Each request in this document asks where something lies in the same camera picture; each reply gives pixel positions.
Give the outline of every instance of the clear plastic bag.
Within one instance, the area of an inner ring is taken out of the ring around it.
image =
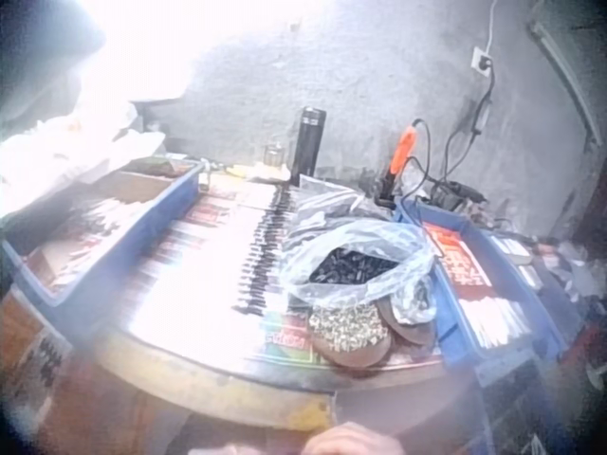
[[[317,191],[322,182],[315,182]],[[302,201],[284,245],[281,282],[309,306],[340,308],[390,296],[401,323],[422,323],[436,314],[433,300],[416,299],[415,288],[434,261],[423,229],[386,221],[381,208],[356,191],[330,184],[328,192]],[[310,275],[336,248],[397,263],[364,284],[310,282]]]

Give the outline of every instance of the black thermos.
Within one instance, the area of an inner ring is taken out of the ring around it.
[[[326,112],[313,107],[306,107],[302,113],[300,133],[297,136],[295,159],[291,168],[291,183],[300,186],[300,175],[314,175],[316,158],[321,148],[322,130]]]

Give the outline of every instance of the brown round disc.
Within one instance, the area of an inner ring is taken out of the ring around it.
[[[379,363],[381,359],[388,354],[388,351],[390,351],[390,347],[392,346],[392,335],[390,332],[388,332],[388,336],[382,339],[378,344],[366,346],[350,352],[337,352],[333,350],[323,337],[314,334],[313,331],[311,331],[311,336],[312,346],[314,346],[314,349],[324,358],[337,363],[342,367],[357,370],[368,368]]]
[[[381,299],[376,305],[379,316],[397,335],[405,338],[410,343],[421,346],[432,346],[434,344],[436,328],[433,321],[426,324],[400,324],[396,320],[394,311],[392,311],[392,304],[389,299]]]

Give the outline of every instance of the wall socket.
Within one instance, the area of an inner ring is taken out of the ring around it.
[[[481,73],[483,76],[488,78],[489,74],[491,73],[491,68],[485,68],[485,71],[483,71],[479,67],[479,63],[481,62],[481,59],[483,57],[487,57],[488,59],[490,59],[489,54],[487,54],[484,50],[481,50],[478,47],[475,47],[474,52],[472,52],[472,63],[470,64],[470,66],[472,68],[474,68],[476,71],[478,71],[479,73]]]

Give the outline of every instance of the blue plastic tray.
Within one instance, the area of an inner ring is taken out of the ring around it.
[[[85,272],[57,295],[51,294],[24,263],[26,257],[66,218],[74,185],[47,200],[36,202],[13,216],[2,241],[3,266],[29,301],[70,341],[86,342],[109,316],[108,308],[129,270],[171,222],[183,216],[198,196],[199,162],[164,189],[131,228]]]
[[[535,292],[481,229],[468,219],[442,209],[418,203],[414,205],[410,201],[402,200],[397,200],[396,205],[395,220],[400,223],[413,222],[408,211],[415,217],[419,214],[424,222],[458,232],[483,267],[495,292],[500,297],[517,301],[531,325],[532,337],[524,337],[504,347],[490,350],[481,347],[459,305],[445,269],[437,262],[431,273],[433,294],[438,307],[436,329],[438,342],[448,366],[479,363],[530,345],[541,356],[554,357],[560,353],[561,344],[554,324]]]

